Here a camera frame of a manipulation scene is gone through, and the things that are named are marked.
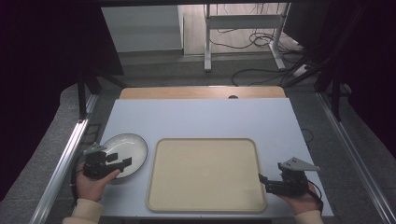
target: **beige sleeve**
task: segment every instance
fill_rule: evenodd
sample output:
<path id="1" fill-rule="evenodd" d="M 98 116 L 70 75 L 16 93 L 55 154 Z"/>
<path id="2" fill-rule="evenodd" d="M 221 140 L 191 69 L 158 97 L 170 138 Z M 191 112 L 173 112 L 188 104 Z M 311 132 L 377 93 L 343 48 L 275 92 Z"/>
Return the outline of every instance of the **beige sleeve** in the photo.
<path id="1" fill-rule="evenodd" d="M 66 217 L 63 224 L 95 224 L 99 222 L 103 206 L 94 201 L 78 199 L 71 217 Z"/>
<path id="2" fill-rule="evenodd" d="M 323 224 L 319 210 L 304 212 L 294 218 L 297 224 Z"/>

